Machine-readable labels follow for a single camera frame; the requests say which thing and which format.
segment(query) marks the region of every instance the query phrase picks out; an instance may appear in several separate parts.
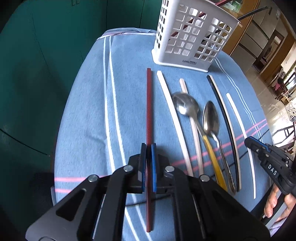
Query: white plastic utensil holder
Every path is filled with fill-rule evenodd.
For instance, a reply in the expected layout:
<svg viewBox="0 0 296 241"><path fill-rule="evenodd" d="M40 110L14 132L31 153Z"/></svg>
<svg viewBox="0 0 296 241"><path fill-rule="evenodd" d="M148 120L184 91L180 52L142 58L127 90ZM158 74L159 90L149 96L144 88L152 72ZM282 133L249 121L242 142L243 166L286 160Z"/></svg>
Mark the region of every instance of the white plastic utensil holder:
<svg viewBox="0 0 296 241"><path fill-rule="evenodd" d="M208 0L163 0L153 61L208 72L238 23Z"/></svg>

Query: metal spoon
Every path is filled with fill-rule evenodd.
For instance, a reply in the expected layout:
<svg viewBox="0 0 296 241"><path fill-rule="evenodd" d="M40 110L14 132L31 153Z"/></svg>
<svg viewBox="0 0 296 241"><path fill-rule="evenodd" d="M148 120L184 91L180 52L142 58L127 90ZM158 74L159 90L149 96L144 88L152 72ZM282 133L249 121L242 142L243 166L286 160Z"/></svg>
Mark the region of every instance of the metal spoon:
<svg viewBox="0 0 296 241"><path fill-rule="evenodd" d="M225 169L225 173L226 173L226 177L228 180L229 189L231 190L231 193L233 195L235 195L237 191L236 191L236 188L235 188L235 185L233 182L233 178L232 178L228 163L225 159L223 149L221 147L221 141L217 137L218 133L219 133L219 128L220 128L219 117L218 117L215 105L211 101L209 101L205 105L205 108L204 108L204 111L202 114L202 122L203 122L205 133L208 136L212 137L215 140L215 142L217 143L217 147L220 152L220 155L221 155L221 158L223 161L223 165L224 165L224 169Z"/></svg>
<svg viewBox="0 0 296 241"><path fill-rule="evenodd" d="M221 186L225 191L227 191L227 185L222 175L219 163L216 159L216 155L209 142L209 139L207 138L207 135L204 132L204 129L201 127L197 119L197 113L199 111L198 103L191 95L188 95L183 92L174 93L172 95L172 100L177 111L179 111L182 115L191 116L193 118L196 128L199 134L202 136L203 142L210 156L217 182L219 186Z"/></svg>

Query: human hand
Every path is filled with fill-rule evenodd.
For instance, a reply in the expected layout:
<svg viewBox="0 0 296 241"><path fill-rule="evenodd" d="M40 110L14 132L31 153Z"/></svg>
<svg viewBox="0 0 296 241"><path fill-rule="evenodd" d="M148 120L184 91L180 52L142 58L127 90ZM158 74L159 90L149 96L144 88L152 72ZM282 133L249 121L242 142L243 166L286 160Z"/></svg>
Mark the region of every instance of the human hand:
<svg viewBox="0 0 296 241"><path fill-rule="evenodd" d="M268 218L270 218L272 216L273 208L277 204L276 193L278 191L279 191L279 188L274 184L272 191L267 199L265 208L264 208L264 215ZM296 203L296 198L292 194L288 194L285 196L284 201L285 201L285 204L287 205L287 208L282 213L282 215L276 220L276 222L279 222L280 220L289 216L289 214L291 213L291 211Z"/></svg>

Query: white chopstick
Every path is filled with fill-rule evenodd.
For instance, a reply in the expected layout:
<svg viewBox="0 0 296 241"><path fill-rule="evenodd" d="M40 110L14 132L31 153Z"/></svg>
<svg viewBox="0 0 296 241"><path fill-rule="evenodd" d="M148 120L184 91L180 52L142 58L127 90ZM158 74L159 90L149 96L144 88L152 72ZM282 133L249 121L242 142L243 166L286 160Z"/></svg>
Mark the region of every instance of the white chopstick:
<svg viewBox="0 0 296 241"><path fill-rule="evenodd" d="M182 91L184 93L188 94L184 79L180 79L180 85L181 85ZM196 156L197 156L198 173L201 176L204 174L203 163L202 163L202 151L200 149L200 140L198 138L198 131L197 131L196 125L194 123L194 119L192 117L190 117L190 124L191 124L192 133L193 133L193 140L194 140Z"/></svg>
<svg viewBox="0 0 296 241"><path fill-rule="evenodd" d="M188 150L187 150L187 147L186 147L183 131L181 129L181 125L180 125L180 122L179 122L179 119L178 119L178 116L177 116L177 112L176 112L175 107L174 107L172 97L171 97L170 92L168 90L168 86L167 86L167 84L165 82L165 79L163 77L163 74L162 74L162 72L160 70L157 71L157 77L158 77L159 83L161 85L161 88L163 90L163 93L165 95L165 99L167 101L168 108L170 110L170 114L172 116L172 119L173 119L173 122L174 122L174 125L175 125L175 129L176 129L176 132L177 132L177 135L178 135L178 139L179 139L180 146L181 146L181 149L182 149L183 157L185 159L187 173L188 173L189 176L193 177L193 171L192 171L191 162L190 162Z"/></svg>
<svg viewBox="0 0 296 241"><path fill-rule="evenodd" d="M234 114L235 116L237 117L237 121L239 122L239 126L242 130L242 134L244 136L244 138L246 139L247 138L247 133L246 133L246 130L244 128L244 124L242 122L242 119L239 115L239 112L237 110L237 107L235 105L235 103L233 102L233 99L231 98L231 95L229 93L226 94L228 100L229 100L229 103L231 104L232 106L232 109L234 111ZM253 193L254 193L254 199L256 198L256 181L255 181L255 169L254 169L254 162L253 162L253 156L252 156L252 153L251 153L251 150L249 148L247 148L248 150L248 154L249 154L249 159L250 159L250 165L251 165L251 171L252 171L252 178L253 178Z"/></svg>
<svg viewBox="0 0 296 241"><path fill-rule="evenodd" d="M215 90L217 91L217 94L219 96L219 99L223 105L223 109L225 111L225 114L226 114L226 118L228 120L228 123L229 123L229 127L230 127L230 132L231 132L231 138L233 139L233 143L234 143L234 149L235 149L235 152L236 152L236 159L237 159L237 170L238 170L238 181L239 181L239 187L237 187L237 190L241 190L242 189L242 173L241 173L241 169L240 169L240 162L239 162L239 151L237 149L237 141L235 139L235 134L234 134L234 130L233 130L233 127L232 127L232 124L231 124L231 121L230 121L230 117L229 117L229 114L228 114L228 111L227 111L227 108L226 108L226 105L225 105L225 102L223 100L223 97L218 89L218 86L213 78L213 76L209 75L209 77L211 78L211 81L213 82L213 85L215 87Z"/></svg>

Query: blue tablecloth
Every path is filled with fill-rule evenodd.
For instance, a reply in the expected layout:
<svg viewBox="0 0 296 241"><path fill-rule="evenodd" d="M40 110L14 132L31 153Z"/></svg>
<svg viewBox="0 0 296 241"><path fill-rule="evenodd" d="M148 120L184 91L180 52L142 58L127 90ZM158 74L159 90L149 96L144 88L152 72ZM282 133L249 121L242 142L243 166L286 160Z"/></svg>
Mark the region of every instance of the blue tablecloth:
<svg viewBox="0 0 296 241"><path fill-rule="evenodd" d="M151 50L155 32L143 29L116 29L99 38L83 62L69 95L60 125L55 156L55 188L57 200L61 200L85 177L91 174L105 176L112 170L126 165L128 158L140 153L141 143L146 141L146 69L153 71L154 142L158 151L168 157L171 165L186 170L184 157L172 117L156 76L161 70L170 93L181 91L179 79L186 82L188 92L202 109L211 100L217 107L221 127L219 137L229 143L229 135L216 97L206 78L207 74L181 68L156 65ZM239 155L247 149L236 116L226 97L230 93L243 120L247 135L260 138L268 131L268 125L256 94L238 65L224 52L220 52L209 68L226 103L237 137ZM196 152L189 118L179 116L189 156L192 157L194 175L198 176ZM267 132L262 142L272 144ZM203 163L205 173L213 175L206 149ZM233 164L231 146L224 148L227 162ZM240 159L242 190L235 199L247 210L263 197L270 187L269 177L260 167L255 155L257 197L253 199L252 176L249 156ZM234 166L231 167L235 177ZM145 200L140 194L128 195L127 204ZM144 204L126 208L124 240L174 240L172 208L169 199L156 202L154 231L146 233L146 209Z"/></svg>

